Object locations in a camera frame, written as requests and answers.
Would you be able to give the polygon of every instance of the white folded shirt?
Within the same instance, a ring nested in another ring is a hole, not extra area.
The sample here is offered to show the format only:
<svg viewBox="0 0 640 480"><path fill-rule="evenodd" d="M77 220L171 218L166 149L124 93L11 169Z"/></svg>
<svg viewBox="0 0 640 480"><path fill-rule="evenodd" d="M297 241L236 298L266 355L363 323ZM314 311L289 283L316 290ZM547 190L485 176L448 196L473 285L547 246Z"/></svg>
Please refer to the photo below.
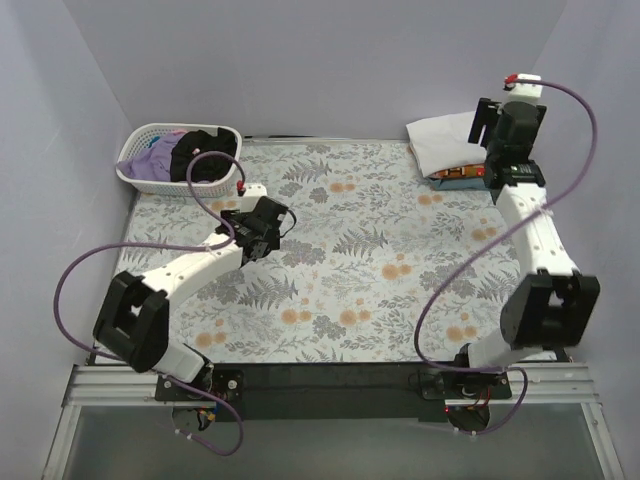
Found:
<svg viewBox="0 0 640 480"><path fill-rule="evenodd" d="M446 168L484 163L486 150L467 142L474 115L443 115L407 125L411 148L424 177Z"/></svg>

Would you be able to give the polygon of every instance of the purple cloth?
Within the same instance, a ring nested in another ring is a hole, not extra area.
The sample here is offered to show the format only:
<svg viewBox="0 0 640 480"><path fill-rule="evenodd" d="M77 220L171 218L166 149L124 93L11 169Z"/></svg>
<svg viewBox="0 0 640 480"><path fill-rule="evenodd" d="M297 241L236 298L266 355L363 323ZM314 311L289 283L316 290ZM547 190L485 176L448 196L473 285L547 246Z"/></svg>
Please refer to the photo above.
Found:
<svg viewBox="0 0 640 480"><path fill-rule="evenodd" d="M167 133L135 157L118 163L125 177L132 180L171 181L171 152L184 132Z"/></svg>

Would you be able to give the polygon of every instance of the laundry basket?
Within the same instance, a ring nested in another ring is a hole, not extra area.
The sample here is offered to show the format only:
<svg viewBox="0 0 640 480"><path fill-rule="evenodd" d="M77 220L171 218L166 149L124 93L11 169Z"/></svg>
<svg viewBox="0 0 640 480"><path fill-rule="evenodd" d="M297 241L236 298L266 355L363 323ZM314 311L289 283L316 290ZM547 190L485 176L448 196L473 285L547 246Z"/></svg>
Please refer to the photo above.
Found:
<svg viewBox="0 0 640 480"><path fill-rule="evenodd" d="M242 137L237 130L231 127L224 127L219 125L193 125L185 123L150 123L138 128L127 139L124 147L122 147L122 151L120 152L118 161L116 162L116 175L118 175L118 178L120 178L120 180L133 185L143 193L190 197L191 192L189 191L189 187L187 186L186 182L175 183L135 180L126 177L117 167L117 164L137 155L142 150L149 147L149 143L151 142L151 140L153 140L154 137L161 137L175 130L204 130L209 135L216 137L218 135L219 128L229 130L236 136L237 148L235 158L236 160L238 160L240 158L240 150L242 149ZM233 164L231 165L229 172L224 176L224 178L212 183L194 183L193 188L200 197L220 197L234 188L236 176L239 176L239 172L235 164Z"/></svg>

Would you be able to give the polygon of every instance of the white wall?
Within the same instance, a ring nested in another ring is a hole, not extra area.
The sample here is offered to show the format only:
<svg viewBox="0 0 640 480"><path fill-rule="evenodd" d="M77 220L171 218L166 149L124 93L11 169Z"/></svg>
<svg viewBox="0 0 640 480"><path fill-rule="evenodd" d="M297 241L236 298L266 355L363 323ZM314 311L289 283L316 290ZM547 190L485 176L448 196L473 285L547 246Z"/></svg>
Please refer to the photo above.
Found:
<svg viewBox="0 0 640 480"><path fill-rule="evenodd" d="M65 3L134 127L403 138L530 70L565 1Z"/></svg>
<svg viewBox="0 0 640 480"><path fill-rule="evenodd" d="M640 272L640 5L634 0L570 0L536 64L536 73L575 88L600 124L596 163L584 184L556 208L571 255L598 276L602 293L576 356L589 362L627 478L640 478L638 432L637 276ZM566 186L584 161L588 121L579 106L547 91L549 113L539 136L538 160L550 189Z"/></svg>
<svg viewBox="0 0 640 480"><path fill-rule="evenodd" d="M40 478L71 366L51 299L65 266L121 238L131 193L114 155L130 125L61 1L0 1L0 478ZM114 257L64 293L88 340Z"/></svg>

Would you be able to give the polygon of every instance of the floral tablecloth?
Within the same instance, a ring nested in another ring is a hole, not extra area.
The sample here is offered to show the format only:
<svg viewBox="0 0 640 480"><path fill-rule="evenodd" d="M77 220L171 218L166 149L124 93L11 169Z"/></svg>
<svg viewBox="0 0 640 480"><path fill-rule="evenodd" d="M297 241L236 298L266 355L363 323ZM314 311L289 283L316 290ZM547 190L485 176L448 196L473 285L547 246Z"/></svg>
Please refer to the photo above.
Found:
<svg viewBox="0 0 640 480"><path fill-rule="evenodd" d="M488 193L433 191L405 143L248 145L242 161L298 225L281 251L219 277L172 315L171 337L213 361L415 360L414 325L434 288L505 230ZM237 199L209 202L219 211ZM215 224L193 199L142 195L127 239L195 245ZM127 248L117 270L178 255ZM509 242L478 260L427 317L423 351L450 360L496 328L517 276Z"/></svg>

